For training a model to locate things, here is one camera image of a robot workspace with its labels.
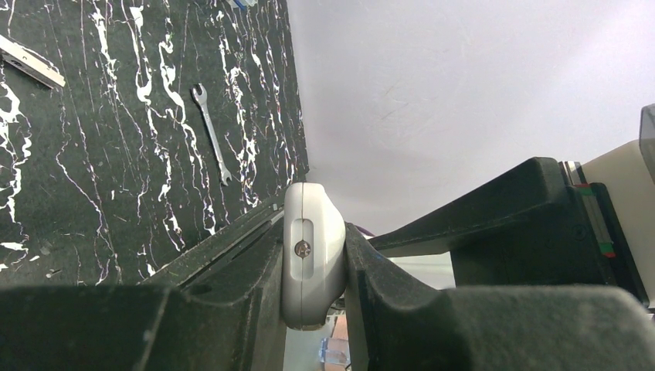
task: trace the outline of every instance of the combination wrench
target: combination wrench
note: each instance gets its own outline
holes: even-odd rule
[[[209,109],[207,108],[207,90],[205,87],[199,83],[191,89],[191,94],[193,100],[195,100],[200,111],[202,112],[202,118],[205,120],[205,126],[209,132],[209,139],[212,140],[212,147],[214,148],[214,154],[216,155],[216,161],[219,162],[219,169],[221,171],[221,184],[227,186],[228,181],[232,181],[232,174],[225,166],[223,161],[223,154],[221,153],[221,148],[219,147],[219,140],[216,139],[216,132],[214,131],[214,125],[212,125],[212,119],[209,117]]]

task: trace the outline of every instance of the blue object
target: blue object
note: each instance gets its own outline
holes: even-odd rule
[[[239,9],[246,10],[246,6],[244,4],[241,4],[241,1],[239,1],[239,0],[233,0],[233,1],[236,4],[236,6],[239,7]]]

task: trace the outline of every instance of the black marble surface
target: black marble surface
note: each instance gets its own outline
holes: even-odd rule
[[[307,172],[284,0],[7,0],[0,34],[66,79],[0,64],[0,284],[140,282]]]

